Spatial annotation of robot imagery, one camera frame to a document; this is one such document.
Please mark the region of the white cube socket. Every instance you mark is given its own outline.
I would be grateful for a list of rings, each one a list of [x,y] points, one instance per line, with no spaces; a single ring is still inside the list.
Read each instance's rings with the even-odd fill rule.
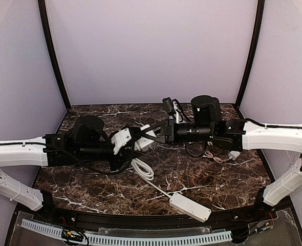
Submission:
[[[150,127],[149,124],[146,124],[144,126],[142,126],[140,128],[140,130],[144,130],[146,128]],[[146,152],[146,151],[152,151],[154,152],[155,150],[155,141],[141,137],[138,141],[135,142],[135,151],[142,151],[142,152]]]

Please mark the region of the white plug with cable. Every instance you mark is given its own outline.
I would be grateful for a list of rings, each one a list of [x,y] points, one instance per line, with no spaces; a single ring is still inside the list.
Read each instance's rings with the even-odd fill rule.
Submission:
[[[131,166],[136,172],[136,174],[139,175],[145,182],[147,182],[153,188],[161,192],[163,195],[167,196],[168,198],[171,198],[171,196],[168,193],[161,190],[159,187],[157,187],[155,184],[152,183],[155,174],[151,166],[149,166],[147,163],[141,161],[138,158],[135,158],[131,161]]]

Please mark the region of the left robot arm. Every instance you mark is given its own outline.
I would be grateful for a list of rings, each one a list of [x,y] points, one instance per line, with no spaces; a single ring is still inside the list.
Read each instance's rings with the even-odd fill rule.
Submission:
[[[54,213],[52,194],[9,177],[2,167],[82,165],[103,175],[116,175],[135,157],[140,130],[124,128],[108,136],[102,129],[71,129],[65,134],[0,141],[0,194],[38,213]]]

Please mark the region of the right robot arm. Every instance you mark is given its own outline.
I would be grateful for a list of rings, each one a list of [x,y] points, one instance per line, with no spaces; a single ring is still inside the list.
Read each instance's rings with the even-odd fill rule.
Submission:
[[[260,202],[274,207],[302,185],[302,124],[271,125],[252,119],[175,123],[163,120],[141,136],[163,144],[202,142],[229,151],[281,150],[298,152],[300,158],[275,182],[261,189]]]

